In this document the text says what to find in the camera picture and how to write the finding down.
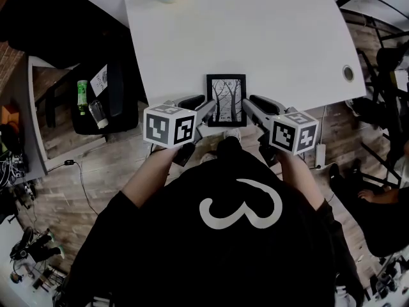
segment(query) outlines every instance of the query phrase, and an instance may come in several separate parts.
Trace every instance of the green bottle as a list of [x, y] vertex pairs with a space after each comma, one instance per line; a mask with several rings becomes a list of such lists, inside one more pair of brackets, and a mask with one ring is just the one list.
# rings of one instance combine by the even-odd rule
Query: green bottle
[[88, 107], [87, 103], [87, 84], [88, 81], [78, 81], [78, 109], [81, 115], [85, 115], [85, 110]]

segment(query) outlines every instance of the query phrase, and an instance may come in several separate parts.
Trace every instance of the bottle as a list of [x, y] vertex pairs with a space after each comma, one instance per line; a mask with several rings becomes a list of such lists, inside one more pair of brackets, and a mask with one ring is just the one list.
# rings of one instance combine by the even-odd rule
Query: bottle
[[78, 109], [81, 115], [85, 115], [87, 109], [87, 84], [88, 81], [82, 80], [77, 82], [78, 86]]
[[105, 117], [102, 105], [98, 100], [92, 101], [92, 103], [89, 104], [88, 109], [96, 122], [96, 126], [98, 126], [99, 129], [103, 129], [108, 125], [108, 120]]

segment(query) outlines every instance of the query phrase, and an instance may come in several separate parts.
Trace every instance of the white desk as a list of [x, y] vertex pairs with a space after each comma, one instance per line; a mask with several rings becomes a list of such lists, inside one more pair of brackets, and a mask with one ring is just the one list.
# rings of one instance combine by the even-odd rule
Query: white desk
[[[206, 74], [246, 74], [247, 96], [306, 110], [365, 95], [334, 0], [125, 0], [150, 104], [206, 95]], [[343, 76], [349, 65], [352, 82]]]

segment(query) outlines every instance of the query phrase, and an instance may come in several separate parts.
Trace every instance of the white logo on shirt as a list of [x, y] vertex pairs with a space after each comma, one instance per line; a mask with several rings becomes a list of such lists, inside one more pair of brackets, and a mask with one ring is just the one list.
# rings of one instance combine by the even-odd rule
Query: white logo on shirt
[[216, 218], [210, 214], [210, 205], [213, 203], [213, 200], [207, 198], [204, 199], [199, 206], [200, 216], [207, 226], [213, 228], [214, 230], [223, 230], [225, 228], [228, 228], [230, 225], [235, 224], [243, 215], [246, 215], [247, 219], [255, 228], [262, 229], [272, 226], [280, 219], [282, 213], [282, 201], [276, 190], [265, 184], [253, 180], [247, 180], [245, 178], [238, 178], [237, 181], [249, 184], [253, 187], [257, 187], [258, 189], [261, 189], [264, 192], [268, 193], [271, 199], [273, 199], [274, 211], [270, 216], [266, 218], [260, 218], [246, 205], [245, 202], [243, 202], [240, 208], [230, 216], [225, 218]]

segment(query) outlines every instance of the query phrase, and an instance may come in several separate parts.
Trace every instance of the framed tree picture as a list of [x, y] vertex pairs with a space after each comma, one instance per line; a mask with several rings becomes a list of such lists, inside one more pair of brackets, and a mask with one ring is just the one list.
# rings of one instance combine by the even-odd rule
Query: framed tree picture
[[245, 75], [207, 75], [208, 100], [216, 101], [216, 110], [208, 126], [246, 126], [247, 118], [242, 108], [245, 92]]

